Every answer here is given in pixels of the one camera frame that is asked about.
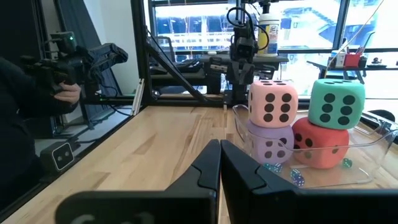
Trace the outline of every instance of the black sleeve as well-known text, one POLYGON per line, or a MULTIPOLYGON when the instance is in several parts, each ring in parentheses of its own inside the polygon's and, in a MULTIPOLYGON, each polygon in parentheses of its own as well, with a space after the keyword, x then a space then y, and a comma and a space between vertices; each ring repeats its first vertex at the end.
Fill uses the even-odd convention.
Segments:
POLYGON ((17 65, 0 57, 0 79, 8 87, 25 117, 56 116, 71 113, 77 103, 59 101, 49 92, 41 90, 35 80, 17 65))

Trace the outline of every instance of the person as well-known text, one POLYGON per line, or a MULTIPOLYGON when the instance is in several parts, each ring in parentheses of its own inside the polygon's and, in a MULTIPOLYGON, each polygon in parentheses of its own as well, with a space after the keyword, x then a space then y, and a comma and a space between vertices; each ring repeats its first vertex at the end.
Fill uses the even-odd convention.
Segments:
POLYGON ((17 65, 0 57, 0 210, 39 183, 44 175, 35 142, 24 119, 71 113, 80 98, 78 85, 60 84, 51 95, 17 65))

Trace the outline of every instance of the plastic bottle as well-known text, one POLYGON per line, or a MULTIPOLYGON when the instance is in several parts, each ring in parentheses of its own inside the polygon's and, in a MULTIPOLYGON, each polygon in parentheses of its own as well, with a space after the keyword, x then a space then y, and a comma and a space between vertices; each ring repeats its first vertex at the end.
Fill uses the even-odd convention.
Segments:
MULTIPOLYGON (((269 44, 263 50, 257 52, 258 57, 276 57, 278 56, 278 33, 280 27, 280 16, 278 14, 266 13, 261 14, 259 25, 267 31, 269 36, 269 44)), ((267 44, 267 36, 259 29, 259 48, 263 48, 267 44)))

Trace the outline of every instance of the teal foam die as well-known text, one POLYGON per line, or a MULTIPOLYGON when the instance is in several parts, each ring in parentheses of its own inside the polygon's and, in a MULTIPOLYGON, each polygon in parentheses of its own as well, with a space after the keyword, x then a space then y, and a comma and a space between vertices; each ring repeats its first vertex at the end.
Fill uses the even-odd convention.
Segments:
POLYGON ((350 129, 359 123, 365 104, 364 85, 325 78, 312 88, 308 120, 324 128, 350 129))

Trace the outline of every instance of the red box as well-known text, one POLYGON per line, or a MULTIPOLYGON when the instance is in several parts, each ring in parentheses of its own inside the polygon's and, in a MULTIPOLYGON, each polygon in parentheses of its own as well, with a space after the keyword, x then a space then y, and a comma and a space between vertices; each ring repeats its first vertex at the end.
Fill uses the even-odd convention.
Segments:
POLYGON ((344 61, 345 68, 358 68, 359 60, 361 59, 360 54, 346 54, 344 61))

